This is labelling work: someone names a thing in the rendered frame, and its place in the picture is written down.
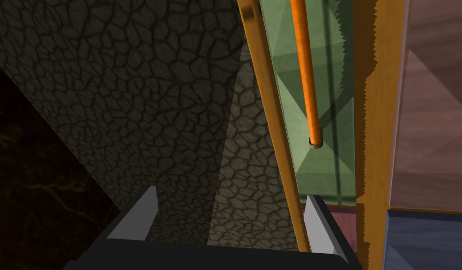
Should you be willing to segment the red drawer front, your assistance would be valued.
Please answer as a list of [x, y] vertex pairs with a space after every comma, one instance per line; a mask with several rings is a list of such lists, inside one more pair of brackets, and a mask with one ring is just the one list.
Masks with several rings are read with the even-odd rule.
[[350, 205], [327, 205], [336, 224], [347, 239], [354, 254], [357, 253], [357, 229], [356, 229], [356, 206]]

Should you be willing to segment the brown cupboard door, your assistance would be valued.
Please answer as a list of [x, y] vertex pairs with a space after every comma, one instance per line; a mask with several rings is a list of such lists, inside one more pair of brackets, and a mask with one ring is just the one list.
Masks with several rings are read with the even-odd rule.
[[388, 202], [462, 213], [462, 0], [406, 0]]

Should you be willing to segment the green cupboard door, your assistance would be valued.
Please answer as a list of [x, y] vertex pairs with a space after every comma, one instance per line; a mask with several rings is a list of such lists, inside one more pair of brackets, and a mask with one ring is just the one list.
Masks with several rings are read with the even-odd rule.
[[352, 0], [306, 0], [323, 146], [309, 132], [290, 0], [260, 0], [298, 190], [304, 202], [354, 205]]

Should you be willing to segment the blue drawer front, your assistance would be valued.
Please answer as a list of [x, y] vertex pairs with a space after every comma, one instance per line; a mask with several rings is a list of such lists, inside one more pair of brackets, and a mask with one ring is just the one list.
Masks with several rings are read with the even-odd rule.
[[389, 210], [382, 270], [462, 270], [462, 214]]

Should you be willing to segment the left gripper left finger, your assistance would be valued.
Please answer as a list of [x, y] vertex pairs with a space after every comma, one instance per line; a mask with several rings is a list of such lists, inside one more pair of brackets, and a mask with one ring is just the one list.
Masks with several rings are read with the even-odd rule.
[[106, 228], [108, 239], [145, 240], [158, 212], [156, 187], [143, 189]]

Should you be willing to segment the yellow wooden cupboard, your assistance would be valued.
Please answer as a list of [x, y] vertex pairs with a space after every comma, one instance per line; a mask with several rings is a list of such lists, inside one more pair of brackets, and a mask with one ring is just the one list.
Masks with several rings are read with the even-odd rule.
[[357, 253], [353, 263], [314, 263], [260, 0], [238, 0], [297, 244], [305, 256], [273, 267], [291, 270], [382, 270], [406, 0], [352, 0]]

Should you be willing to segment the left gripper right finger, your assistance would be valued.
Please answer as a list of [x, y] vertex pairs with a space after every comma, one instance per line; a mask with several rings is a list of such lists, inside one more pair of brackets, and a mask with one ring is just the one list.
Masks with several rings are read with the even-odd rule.
[[314, 263], [353, 263], [353, 250], [320, 196], [306, 198], [304, 223]]

